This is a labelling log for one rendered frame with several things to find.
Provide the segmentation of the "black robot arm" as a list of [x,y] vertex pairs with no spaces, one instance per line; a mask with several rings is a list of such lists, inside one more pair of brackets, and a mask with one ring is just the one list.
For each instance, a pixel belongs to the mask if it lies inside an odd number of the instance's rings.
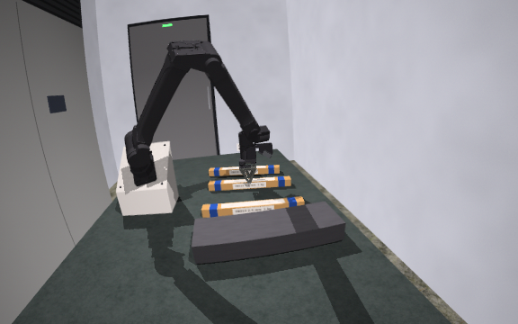
[[260,143],[270,139],[270,131],[266,125],[259,127],[213,45],[209,41],[179,40],[170,41],[167,50],[165,63],[147,99],[137,127],[134,125],[133,130],[124,138],[134,184],[141,186],[156,181],[150,145],[167,106],[190,68],[205,72],[230,111],[236,116],[242,129],[238,133],[239,145],[253,145],[246,148],[247,159],[256,159],[255,149],[259,149],[259,154],[271,158],[272,143]]

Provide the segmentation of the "orange pack with white e6013 label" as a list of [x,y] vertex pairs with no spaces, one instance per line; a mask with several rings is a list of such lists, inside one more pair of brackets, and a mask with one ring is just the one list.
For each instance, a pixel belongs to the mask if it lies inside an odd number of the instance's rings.
[[261,212],[286,207],[304,205],[302,196],[252,202],[231,202],[202,205],[202,218]]

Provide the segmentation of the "white welding electrode pack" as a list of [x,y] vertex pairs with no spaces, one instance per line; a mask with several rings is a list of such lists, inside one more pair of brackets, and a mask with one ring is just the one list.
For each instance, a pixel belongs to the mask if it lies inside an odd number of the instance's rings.
[[[279,165],[271,166],[256,166],[255,175],[260,174],[279,174]],[[215,167],[210,168],[209,176],[240,176],[242,173],[239,170],[239,166],[235,167]]]

